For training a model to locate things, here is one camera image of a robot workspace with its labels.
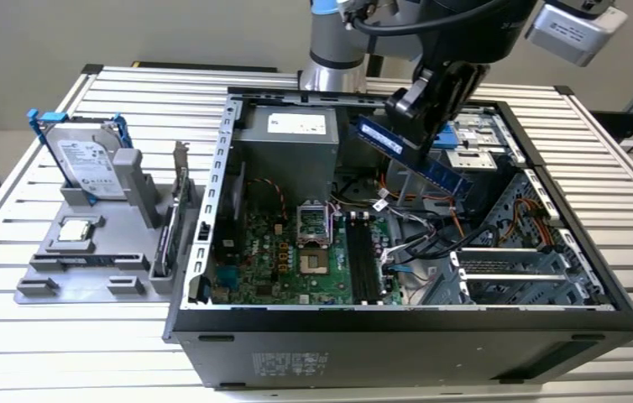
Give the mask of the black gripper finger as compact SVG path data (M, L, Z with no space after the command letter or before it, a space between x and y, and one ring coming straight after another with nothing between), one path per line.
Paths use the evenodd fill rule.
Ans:
M488 64L458 62L450 74L448 99L444 102L444 121L452 121L462 110L484 78L489 74Z
M429 154L436 130L444 120L442 103L449 95L450 63L425 66L418 64L414 80L409 88L402 87L386 101L386 115L393 124L393 132L416 151L417 159Z

